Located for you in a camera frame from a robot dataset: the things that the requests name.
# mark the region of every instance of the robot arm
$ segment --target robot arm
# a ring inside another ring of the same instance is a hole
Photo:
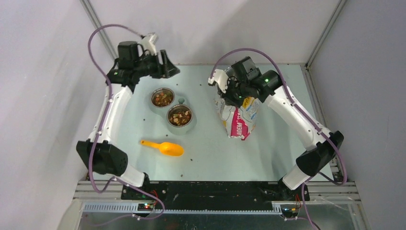
[[[165,50],[160,51],[162,64],[160,63],[155,48],[157,38],[155,33],[150,33],[140,43],[128,41],[118,45],[119,57],[115,61],[118,68],[115,69],[114,65],[107,74],[111,82],[111,99],[109,99],[109,86],[107,86],[104,102],[93,131],[86,141],[78,141],[76,145],[79,156],[88,167],[90,151],[98,133],[99,138],[92,164],[93,171],[116,176],[121,181],[136,187],[143,185],[147,175],[128,164],[127,154],[115,146],[125,107],[141,77],[149,75],[156,79],[170,78],[180,72],[169,61]],[[107,103],[110,103],[110,106],[106,111],[104,124],[99,128]]]
[[[289,190],[294,190],[312,176],[315,176],[330,160],[335,152],[330,144],[320,135],[312,124],[297,110],[300,107],[339,147],[344,139],[337,131],[331,131],[317,122],[300,104],[290,91],[294,103],[286,95],[279,75],[270,70],[261,74],[250,57],[233,64],[225,71],[216,69],[209,85],[217,83],[218,93],[226,104],[240,107],[248,96],[259,98],[263,104],[273,109],[297,133],[306,151],[296,159],[296,165],[280,183]]]

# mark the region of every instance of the white table surface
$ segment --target white table surface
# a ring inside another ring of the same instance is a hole
[[[271,65],[258,66],[262,73],[273,69]],[[129,164],[146,172],[151,180],[279,180],[305,151],[299,138],[278,114],[264,105],[258,112],[257,126],[247,140],[228,138],[214,108],[216,88],[207,85],[212,67],[178,66],[180,74],[170,79],[142,78],[125,110],[117,147],[127,153]],[[314,115],[300,66],[279,67],[295,97]],[[171,134],[162,117],[151,112],[147,105],[151,93],[161,87],[185,95],[190,102],[197,124],[184,136]],[[157,149],[141,146],[142,139],[177,143],[185,153],[181,157],[165,156]],[[329,165],[321,171],[332,177]],[[108,179],[94,175],[97,180]],[[313,181],[325,179],[316,176]]]

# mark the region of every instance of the bag of pet food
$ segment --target bag of pet food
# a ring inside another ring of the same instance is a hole
[[[226,105],[224,99],[217,96],[214,103],[228,137],[245,140],[255,128],[257,111],[261,101],[258,98],[248,97],[244,100],[242,106],[237,108]]]

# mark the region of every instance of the orange scoop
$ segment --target orange scoop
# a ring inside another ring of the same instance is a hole
[[[174,143],[169,143],[169,142],[163,142],[161,144],[157,144],[151,141],[147,140],[142,140],[141,145],[145,146],[150,146],[156,149],[159,149],[162,154],[172,156],[172,157],[178,157],[183,155],[183,148],[180,145],[174,144]]]

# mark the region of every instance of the plastic scoop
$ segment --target plastic scoop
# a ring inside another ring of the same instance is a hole
[[[150,146],[156,149],[159,149],[162,154],[172,156],[172,157],[178,157],[183,155],[183,148],[180,145],[174,144],[174,143],[169,143],[169,142],[163,142],[161,144],[157,144],[151,141],[147,140],[142,140],[141,145],[145,146]]]

